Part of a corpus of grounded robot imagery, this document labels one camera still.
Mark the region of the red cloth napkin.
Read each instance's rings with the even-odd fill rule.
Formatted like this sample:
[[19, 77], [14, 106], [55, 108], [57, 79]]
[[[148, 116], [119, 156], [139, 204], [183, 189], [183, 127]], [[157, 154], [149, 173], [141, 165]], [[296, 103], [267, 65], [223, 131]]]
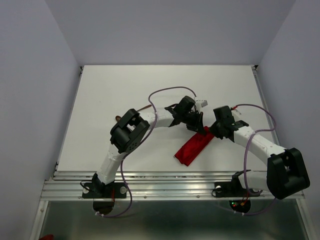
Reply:
[[208, 126], [204, 127], [206, 135], [196, 133], [174, 155], [185, 166], [189, 166], [215, 137]]

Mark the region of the dark wooden fork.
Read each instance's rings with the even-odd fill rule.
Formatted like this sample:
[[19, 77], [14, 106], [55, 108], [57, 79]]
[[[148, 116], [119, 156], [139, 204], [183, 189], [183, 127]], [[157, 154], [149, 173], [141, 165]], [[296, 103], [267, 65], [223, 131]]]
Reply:
[[144, 107], [142, 107], [142, 108], [138, 109], [137, 111], [138, 111], [138, 112], [140, 112], [140, 111], [146, 110], [146, 109], [150, 108], [151, 106], [152, 106], [151, 104], [146, 105], [146, 106], [144, 106]]

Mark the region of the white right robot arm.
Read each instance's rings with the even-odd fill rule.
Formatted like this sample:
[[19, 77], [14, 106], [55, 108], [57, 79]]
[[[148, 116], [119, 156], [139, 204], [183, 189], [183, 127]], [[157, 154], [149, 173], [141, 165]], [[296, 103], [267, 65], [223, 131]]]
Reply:
[[[283, 200], [309, 188], [311, 182], [302, 153], [297, 148], [284, 148], [261, 136], [260, 130], [253, 130], [235, 111], [229, 106], [214, 109], [215, 122], [209, 131], [221, 140], [229, 139], [245, 148], [243, 170], [233, 174], [230, 181], [216, 182], [213, 196], [231, 198], [248, 194], [258, 197], [266, 191]], [[248, 153], [265, 164], [265, 172], [247, 168]]]

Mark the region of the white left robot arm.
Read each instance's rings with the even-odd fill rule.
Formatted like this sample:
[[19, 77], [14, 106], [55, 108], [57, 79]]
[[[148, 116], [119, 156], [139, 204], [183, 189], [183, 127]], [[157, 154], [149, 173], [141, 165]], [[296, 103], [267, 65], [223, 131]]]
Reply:
[[153, 112], [129, 109], [110, 130], [107, 156], [92, 177], [95, 193], [100, 197], [111, 193], [111, 183], [115, 181], [121, 162], [143, 143], [145, 134], [150, 134], [155, 128], [170, 128], [183, 123], [188, 130], [204, 135], [202, 108], [207, 105], [206, 100], [185, 96], [179, 103]]

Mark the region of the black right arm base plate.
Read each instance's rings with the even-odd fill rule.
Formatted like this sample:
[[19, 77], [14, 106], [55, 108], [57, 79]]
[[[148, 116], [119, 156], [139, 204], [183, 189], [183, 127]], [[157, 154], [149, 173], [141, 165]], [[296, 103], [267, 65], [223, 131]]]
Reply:
[[239, 182], [219, 181], [214, 184], [211, 195], [216, 198], [242, 198], [247, 193]]

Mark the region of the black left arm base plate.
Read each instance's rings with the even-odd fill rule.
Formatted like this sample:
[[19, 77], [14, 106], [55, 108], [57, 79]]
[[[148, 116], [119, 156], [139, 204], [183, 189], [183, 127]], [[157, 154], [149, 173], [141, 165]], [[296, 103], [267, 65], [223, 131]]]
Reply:
[[91, 181], [80, 182], [83, 199], [125, 199], [127, 188], [123, 182], [112, 182], [97, 189]]

